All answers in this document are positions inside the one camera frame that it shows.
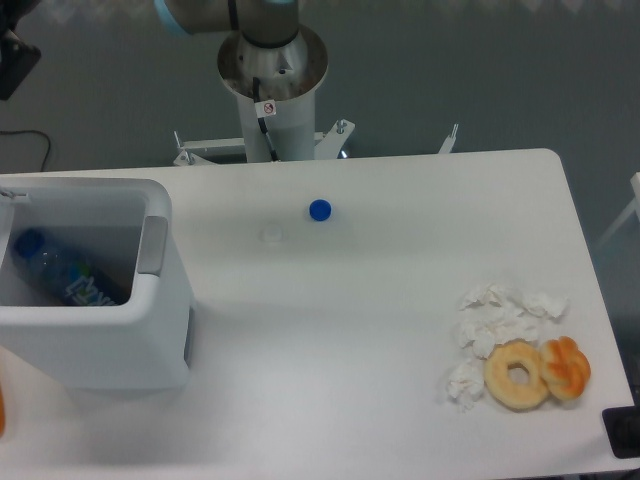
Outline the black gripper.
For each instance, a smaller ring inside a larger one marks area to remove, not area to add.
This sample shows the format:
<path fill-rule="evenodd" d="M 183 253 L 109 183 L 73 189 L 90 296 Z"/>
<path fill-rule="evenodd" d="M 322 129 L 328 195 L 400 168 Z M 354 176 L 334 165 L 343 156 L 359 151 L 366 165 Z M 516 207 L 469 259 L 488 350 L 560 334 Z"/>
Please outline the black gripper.
<path fill-rule="evenodd" d="M 7 0 L 1 2 L 1 99 L 9 100 L 41 59 L 36 46 L 16 33 L 19 21 L 31 13 L 39 0 Z"/>

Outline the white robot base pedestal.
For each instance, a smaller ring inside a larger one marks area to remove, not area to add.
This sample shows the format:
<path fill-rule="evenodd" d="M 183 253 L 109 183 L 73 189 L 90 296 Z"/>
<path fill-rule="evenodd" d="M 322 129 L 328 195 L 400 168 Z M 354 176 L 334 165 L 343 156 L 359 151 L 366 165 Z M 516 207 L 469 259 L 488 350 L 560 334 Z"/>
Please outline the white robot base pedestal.
<path fill-rule="evenodd" d="M 249 163 L 315 157 L 315 98 L 328 70 L 321 38 L 302 25 L 275 49 L 232 33 L 218 53 L 218 70 L 235 96 Z"/>

